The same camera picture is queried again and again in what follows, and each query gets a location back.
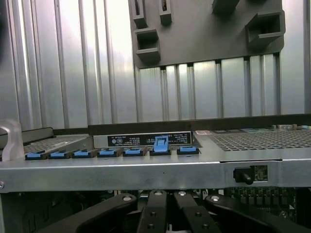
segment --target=metal shelf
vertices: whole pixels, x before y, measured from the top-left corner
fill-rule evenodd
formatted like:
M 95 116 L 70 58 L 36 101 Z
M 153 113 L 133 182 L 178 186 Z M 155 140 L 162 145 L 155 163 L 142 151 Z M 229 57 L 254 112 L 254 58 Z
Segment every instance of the metal shelf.
M 252 133 L 229 137 L 241 141 L 239 137 L 246 134 L 254 138 Z M 269 132 L 257 135 L 271 136 Z M 173 151 L 171 156 L 147 153 L 144 157 L 3 162 L 0 163 L 0 181 L 4 182 L 4 187 L 0 193 L 247 186 L 233 179 L 233 170 L 245 166 L 268 166 L 268 181 L 254 182 L 251 186 L 311 186 L 310 147 L 224 151 L 211 136 L 195 137 L 202 146 L 199 155 L 177 155 Z

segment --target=circuit board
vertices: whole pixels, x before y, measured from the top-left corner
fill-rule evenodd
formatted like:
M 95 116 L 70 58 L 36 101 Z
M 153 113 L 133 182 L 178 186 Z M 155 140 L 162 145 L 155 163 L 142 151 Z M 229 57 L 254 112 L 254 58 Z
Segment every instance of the circuit board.
M 254 205 L 273 215 L 296 222 L 296 191 L 294 188 L 237 187 L 226 188 L 224 195 Z

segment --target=black plastic bracket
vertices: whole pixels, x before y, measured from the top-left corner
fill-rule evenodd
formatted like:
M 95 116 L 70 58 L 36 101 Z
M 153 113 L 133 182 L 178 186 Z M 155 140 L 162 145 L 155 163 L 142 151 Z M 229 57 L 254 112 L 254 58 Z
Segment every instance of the black plastic bracket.
M 238 200 L 223 195 L 209 195 L 205 198 L 206 207 L 220 218 L 238 219 L 238 222 L 247 223 L 253 229 L 262 227 L 265 231 L 274 233 L 310 233 L 311 230 L 297 225 L 287 219 L 263 212 L 252 205 L 243 204 Z
M 204 206 L 199 206 L 191 194 L 174 192 L 178 208 L 183 212 L 192 233 L 221 233 L 216 222 Z
M 171 0 L 159 0 L 160 20 L 163 26 L 172 23 Z
M 246 45 L 251 50 L 262 50 L 285 33 L 284 11 L 257 13 L 245 26 Z
M 131 0 L 133 21 L 137 28 L 148 27 L 145 13 L 145 0 Z
M 236 183 L 246 183 L 251 185 L 255 179 L 254 167 L 249 166 L 234 169 L 233 178 Z
M 109 232 L 122 222 L 122 216 L 136 207 L 136 197 L 123 193 L 56 222 L 38 233 L 95 232 L 99 226 L 102 232 Z
M 234 12 L 240 0 L 214 0 L 213 13 L 214 14 L 231 14 Z
M 137 56 L 145 64 L 157 63 L 161 60 L 159 37 L 156 28 L 145 28 L 135 30 L 138 50 Z
M 171 155 L 171 150 L 167 150 L 165 152 L 155 152 L 154 150 L 149 151 L 150 156 L 158 156 L 158 155 Z
M 166 232 L 167 193 L 163 190 L 151 191 L 147 205 L 144 207 L 137 229 L 137 233 L 165 233 Z

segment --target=blue plastic clip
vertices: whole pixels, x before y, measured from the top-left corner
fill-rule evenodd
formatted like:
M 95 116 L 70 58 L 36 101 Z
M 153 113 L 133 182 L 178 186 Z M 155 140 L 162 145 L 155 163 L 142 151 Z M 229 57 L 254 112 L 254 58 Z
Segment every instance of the blue plastic clip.
M 87 150 L 78 150 L 73 153 L 74 156 L 89 156 L 89 153 Z
M 155 137 L 154 152 L 167 152 L 169 149 L 169 136 Z
M 180 152 L 195 152 L 197 151 L 196 147 L 180 147 Z
M 56 151 L 50 154 L 50 157 L 65 157 L 65 150 L 62 151 Z
M 26 160 L 37 160 L 37 159 L 46 159 L 45 150 L 27 153 L 25 155 Z
M 114 155 L 116 149 L 102 149 L 99 151 L 99 155 Z
M 141 149 L 128 149 L 125 151 L 125 154 L 140 154 Z

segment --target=metal side panel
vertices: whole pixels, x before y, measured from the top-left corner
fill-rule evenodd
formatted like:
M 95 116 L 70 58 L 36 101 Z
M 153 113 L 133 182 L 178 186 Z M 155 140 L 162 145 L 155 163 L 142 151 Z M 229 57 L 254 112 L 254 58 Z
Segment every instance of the metal side panel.
M 144 122 L 162 121 L 162 91 L 160 68 L 141 69 L 139 74 L 139 102 Z
M 127 0 L 104 2 L 112 123 L 137 122 L 128 2 Z
M 217 118 L 217 72 L 216 64 L 202 62 L 193 64 L 196 119 Z
M 262 107 L 262 80 L 261 80 L 261 56 L 250 58 L 251 71 L 251 104 L 252 116 L 261 116 L 263 113 Z
M 1 26 L 3 27 L 0 33 L 0 119 L 11 118 L 18 121 L 17 87 L 12 48 L 15 34 L 9 3 L 8 0 L 0 1 Z
M 177 66 L 178 88 L 179 88 L 179 118 L 180 120 L 191 119 L 191 93 L 190 93 L 190 76 L 187 64 Z
M 245 80 L 243 58 L 222 60 L 224 117 L 244 117 Z
M 56 1 L 65 128 L 83 128 L 87 118 L 79 2 Z
M 83 0 L 80 4 L 82 48 L 88 124 L 111 123 L 110 86 L 104 2 Z
M 303 5 L 304 1 L 283 0 L 286 33 L 280 53 L 282 114 L 305 112 Z
M 40 60 L 38 73 L 43 117 L 46 125 L 63 129 L 63 93 L 60 80 L 59 44 L 57 42 L 56 8 L 54 0 L 33 1 L 37 25 L 37 59 Z
M 310 112 L 310 3 L 283 9 L 280 54 L 157 68 L 155 119 Z M 24 130 L 153 120 L 140 109 L 150 87 L 133 64 L 127 0 L 4 0 L 1 11 L 0 118 Z
M 167 78 L 167 120 L 179 120 L 178 86 L 176 66 L 166 67 Z
M 30 1 L 10 2 L 14 59 L 16 69 L 18 108 L 23 114 L 20 122 L 23 130 L 41 127 L 38 79 L 35 65 L 35 45 Z

